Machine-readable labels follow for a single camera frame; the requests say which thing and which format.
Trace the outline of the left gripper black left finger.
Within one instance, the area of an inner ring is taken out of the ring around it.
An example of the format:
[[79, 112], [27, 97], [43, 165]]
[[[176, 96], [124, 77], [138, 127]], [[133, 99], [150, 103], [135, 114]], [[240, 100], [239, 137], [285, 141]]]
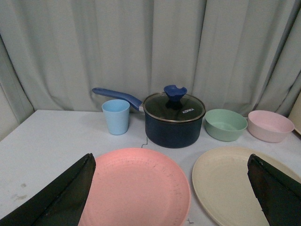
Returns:
[[23, 205], [0, 220], [2, 226], [77, 226], [85, 207], [96, 169], [91, 153]]

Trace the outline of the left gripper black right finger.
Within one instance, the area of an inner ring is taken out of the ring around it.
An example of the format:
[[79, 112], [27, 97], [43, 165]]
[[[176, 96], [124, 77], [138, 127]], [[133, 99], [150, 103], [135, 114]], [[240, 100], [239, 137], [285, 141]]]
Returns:
[[250, 155], [248, 178], [270, 226], [301, 224], [301, 184], [255, 154]]

